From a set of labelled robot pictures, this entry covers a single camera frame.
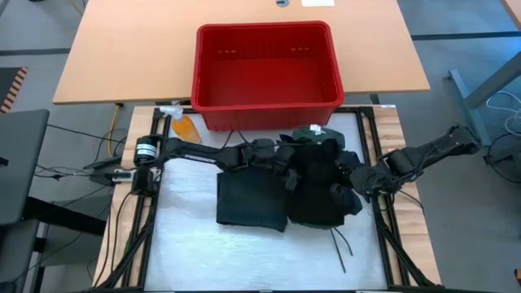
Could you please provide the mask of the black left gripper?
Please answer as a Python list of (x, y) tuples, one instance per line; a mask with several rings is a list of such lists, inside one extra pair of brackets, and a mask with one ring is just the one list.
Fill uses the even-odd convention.
[(289, 169), (291, 157), (296, 153), (292, 146), (278, 146), (268, 138), (256, 139), (247, 144), (243, 150), (243, 158), (248, 167), (262, 168), (275, 175), (285, 175), (284, 186), (294, 190), (298, 184), (299, 174)]

